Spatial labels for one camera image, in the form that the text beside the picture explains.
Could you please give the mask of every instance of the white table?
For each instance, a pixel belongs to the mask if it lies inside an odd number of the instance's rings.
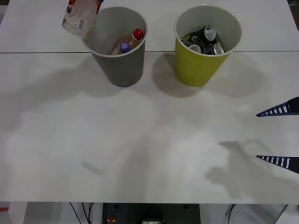
[[[298,96],[299,52],[235,52],[203,88],[173,53],[134,86],[89,53],[0,54],[0,201],[299,203],[299,117],[255,114]]]
[[[3,52],[86,52],[81,40],[63,30],[68,0],[10,0],[0,26]],[[233,13],[243,28],[238,51],[299,50],[299,34],[286,0],[105,0],[148,21],[146,51],[174,51],[174,22],[185,9],[210,4]]]

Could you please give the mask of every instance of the bottle label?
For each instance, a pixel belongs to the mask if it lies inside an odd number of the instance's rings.
[[[63,27],[81,37],[85,37],[97,16],[99,0],[69,0],[63,20]]]

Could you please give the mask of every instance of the bottle held in air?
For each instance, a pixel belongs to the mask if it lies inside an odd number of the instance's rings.
[[[62,27],[68,32],[86,37],[93,27],[103,0],[69,0]]]
[[[121,38],[115,47],[115,49],[112,52],[112,55],[119,55],[119,54],[124,54],[124,52],[121,50],[120,46],[124,43],[128,44],[129,46],[129,51],[135,49],[140,42],[142,41],[144,37],[144,33],[141,29],[136,29],[133,33],[132,36],[129,37],[123,37]]]

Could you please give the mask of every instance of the black cable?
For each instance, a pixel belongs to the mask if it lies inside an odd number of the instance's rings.
[[[230,220],[230,215],[232,214],[232,210],[233,208],[235,207],[236,204],[233,204],[231,209],[230,209],[230,212],[229,212],[229,216],[228,216],[228,224],[229,224],[229,220]]]
[[[82,202],[82,208],[83,208],[83,212],[84,212],[85,218],[86,218],[86,220],[87,220],[87,223],[90,224],[90,222],[88,221],[86,212],[85,212],[85,207],[84,207],[84,203],[83,203],[83,202]]]
[[[73,208],[73,211],[74,211],[74,213],[76,214],[78,221],[80,222],[80,224],[82,224],[81,221],[80,221],[80,219],[79,219],[79,217],[78,217],[78,215],[77,215],[77,213],[76,213],[76,211],[75,211],[75,209],[74,209],[74,207],[73,207],[73,205],[72,205],[71,203],[70,203],[70,205],[71,205],[71,207]]]
[[[89,221],[90,224],[92,223],[92,221],[90,220],[90,212],[92,211],[92,208],[93,208],[93,203],[90,203],[89,204],[89,211],[88,211],[88,221]]]

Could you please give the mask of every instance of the soda can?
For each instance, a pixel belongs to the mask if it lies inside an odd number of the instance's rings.
[[[222,41],[221,41],[220,37],[218,36],[218,34],[216,34],[215,40],[211,41],[211,44],[216,44],[216,43],[220,44],[223,47]]]
[[[191,43],[189,41],[186,41],[186,40],[181,40],[181,42],[189,49],[197,52],[197,53],[201,53],[201,48],[199,45],[197,44],[194,44],[194,43]]]
[[[193,37],[199,38],[201,42],[208,45],[209,42],[215,40],[216,30],[211,26],[204,26],[203,28],[186,35],[183,39],[192,42]]]
[[[221,55],[224,54],[224,50],[222,48],[222,46],[218,43],[214,44],[214,45],[210,45],[209,48],[207,48],[203,54],[206,55]]]

